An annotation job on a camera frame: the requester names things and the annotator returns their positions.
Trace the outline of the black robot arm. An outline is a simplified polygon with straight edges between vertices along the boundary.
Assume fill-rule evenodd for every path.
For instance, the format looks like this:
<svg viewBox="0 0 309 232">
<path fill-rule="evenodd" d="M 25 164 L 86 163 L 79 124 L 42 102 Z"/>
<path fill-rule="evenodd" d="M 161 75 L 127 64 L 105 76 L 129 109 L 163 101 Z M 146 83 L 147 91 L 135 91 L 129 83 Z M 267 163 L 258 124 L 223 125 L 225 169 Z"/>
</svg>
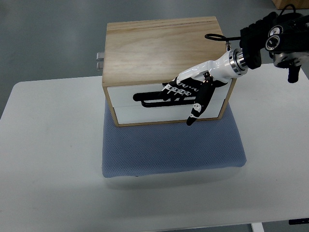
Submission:
<svg viewBox="0 0 309 232">
<path fill-rule="evenodd" d="M 296 12 L 269 15 L 243 28 L 239 41 L 241 51 L 236 63 L 241 68 L 256 69 L 262 64 L 261 49 L 268 51 L 274 66 L 288 69 L 288 82 L 298 81 L 301 65 L 309 60 L 309 17 Z"/>
</svg>

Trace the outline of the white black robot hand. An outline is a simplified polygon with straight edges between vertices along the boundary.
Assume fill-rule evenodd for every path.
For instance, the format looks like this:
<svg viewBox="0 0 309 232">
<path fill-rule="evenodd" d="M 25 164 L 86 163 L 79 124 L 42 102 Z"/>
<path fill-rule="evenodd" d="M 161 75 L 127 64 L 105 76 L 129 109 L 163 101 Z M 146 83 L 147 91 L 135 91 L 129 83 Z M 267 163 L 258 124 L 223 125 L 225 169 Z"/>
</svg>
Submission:
<svg viewBox="0 0 309 232">
<path fill-rule="evenodd" d="M 246 74 L 247 70 L 242 50 L 230 50 L 217 60 L 205 61 L 181 72 L 164 86 L 159 96 L 165 101 L 194 96 L 193 108 L 186 121 L 190 126 L 205 112 L 216 88 Z"/>
</svg>

